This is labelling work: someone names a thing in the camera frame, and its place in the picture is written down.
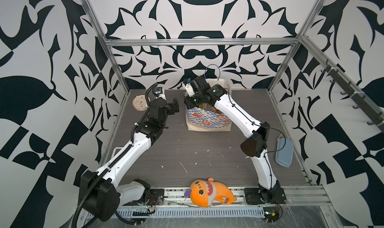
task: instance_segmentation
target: clock face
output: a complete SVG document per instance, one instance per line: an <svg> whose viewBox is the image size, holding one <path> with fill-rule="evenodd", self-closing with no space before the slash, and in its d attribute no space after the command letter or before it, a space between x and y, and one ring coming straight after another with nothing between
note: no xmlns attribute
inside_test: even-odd
<svg viewBox="0 0 384 228"><path fill-rule="evenodd" d="M133 99L133 106L136 110L146 110L147 109L147 102L145 100L145 95L136 96Z"/></svg>

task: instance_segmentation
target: table surface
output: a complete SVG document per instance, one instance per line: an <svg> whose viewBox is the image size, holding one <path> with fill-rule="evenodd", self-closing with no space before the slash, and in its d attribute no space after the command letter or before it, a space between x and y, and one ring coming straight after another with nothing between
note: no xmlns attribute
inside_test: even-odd
<svg viewBox="0 0 384 228"><path fill-rule="evenodd" d="M168 116L166 125L169 129L164 129L160 138L137 159L120 184L140 178L151 186L190 186L196 179L213 177L227 186L257 185L257 173L252 161L240 149L240 144L245 140L242 132L235 124L232 124L229 132L189 131L185 122L184 92L166 90L168 102L172 102L173 98L178 99L180 112ZM128 142L134 123L144 114L144 111L137 111L132 105L133 99L144 93L145 90L131 90L113 148L122 147ZM234 90L232 96L254 118L283 131L266 90ZM276 130L270 130L268 151L276 150L279 134ZM288 168L275 162L275 153L269 153L269 160L281 185L307 184L295 157Z"/></svg>

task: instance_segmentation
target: metal rail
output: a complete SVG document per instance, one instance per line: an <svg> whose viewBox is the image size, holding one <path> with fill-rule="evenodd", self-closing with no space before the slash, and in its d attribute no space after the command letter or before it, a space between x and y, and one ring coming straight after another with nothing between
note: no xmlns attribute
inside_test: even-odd
<svg viewBox="0 0 384 228"><path fill-rule="evenodd" d="M316 0L315 4L313 5L311 12L309 13L307 19L305 20L303 26L301 27L299 33L297 34L297 38L299 38L301 35L306 34L307 31L312 26L314 19L316 16L320 13L321 9L324 6L325 0ZM295 55L296 51L298 50L300 46L300 43L296 43L294 46L291 47L290 51L285 56L284 61L281 63L280 67L278 68L275 77L273 78L271 84L268 87L269 91L273 91L273 89L276 87L276 85L279 83L282 75L284 74L285 70L288 67L289 62Z"/></svg>
<svg viewBox="0 0 384 228"><path fill-rule="evenodd" d="M342 95L348 95L371 121L368 125L376 125L384 133L384 114L383 110L368 95L362 91L340 68L338 68L329 58L316 46L308 37L300 36L299 41L309 53L325 68L323 72L333 78L332 83L337 83L343 90Z"/></svg>
<svg viewBox="0 0 384 228"><path fill-rule="evenodd" d="M295 44L296 38L106 39L107 46L208 46Z"/></svg>
<svg viewBox="0 0 384 228"><path fill-rule="evenodd" d="M233 186L228 187L233 195L237 198L237 201L231 205L226 203L220 203L216 200L212 203L212 206L216 207L228 207L228 206L249 206L245 202L244 188L256 188L257 186ZM161 206L168 207L185 207L194 206L190 198L184 198L184 192L189 187L152 187L156 189L164 189L164 203ZM332 205L322 185L291 185L282 186L284 189L287 203L290 206L300 205ZM259 206L275 206L276 204L260 204Z"/></svg>
<svg viewBox="0 0 384 228"><path fill-rule="evenodd" d="M101 47L103 48L108 60L111 62L113 71L117 75L118 80L119 80L122 88L124 89L124 92L127 94L129 92L129 87L128 87L127 83L125 82L125 79L121 73L121 69L115 60L115 57L113 56L110 48L105 43L103 30L100 27L100 23L97 20L97 17L96 17L96 15L92 9L91 3L89 2L89 0L80 0L80 1L81 1L81 4L83 6L85 13L89 17L89 21L91 22L93 29L96 32L96 35L99 39Z"/></svg>

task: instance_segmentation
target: light blue case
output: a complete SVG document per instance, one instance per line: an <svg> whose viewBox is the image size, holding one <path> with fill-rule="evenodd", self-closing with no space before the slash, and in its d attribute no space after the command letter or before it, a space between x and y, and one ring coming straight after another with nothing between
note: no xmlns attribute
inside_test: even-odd
<svg viewBox="0 0 384 228"><path fill-rule="evenodd" d="M284 145L284 137L280 135L277 138L277 150L281 149ZM282 150L276 151L276 163L290 167L293 157L293 142L290 139L286 139L285 146Z"/></svg>

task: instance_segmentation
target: patterned wallpaper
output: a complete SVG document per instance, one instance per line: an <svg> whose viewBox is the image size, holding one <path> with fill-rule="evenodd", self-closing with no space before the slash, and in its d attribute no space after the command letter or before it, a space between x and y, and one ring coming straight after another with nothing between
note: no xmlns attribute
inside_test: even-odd
<svg viewBox="0 0 384 228"><path fill-rule="evenodd" d="M109 39L295 37L315 0L90 0ZM179 88L220 68L233 88L267 88L289 45L114 47L130 88ZM210 66L207 76L219 76Z"/></svg>
<svg viewBox="0 0 384 228"><path fill-rule="evenodd" d="M167 89L181 87L186 78L205 73L224 78L232 88L267 88L289 45L251 46L134 46L114 47L112 52L131 89L158 82Z"/></svg>
<svg viewBox="0 0 384 228"><path fill-rule="evenodd" d="M295 36L315 0L91 0L107 38Z"/></svg>
<svg viewBox="0 0 384 228"><path fill-rule="evenodd" d="M384 107L384 0L326 0L309 38ZM273 90L312 178L359 228L384 225L384 134L301 46Z"/></svg>
<svg viewBox="0 0 384 228"><path fill-rule="evenodd" d="M384 107L383 8L384 0L327 0L308 32L380 107Z"/></svg>
<svg viewBox="0 0 384 228"><path fill-rule="evenodd" d="M124 91L79 0L0 0L2 227L60 227Z"/></svg>

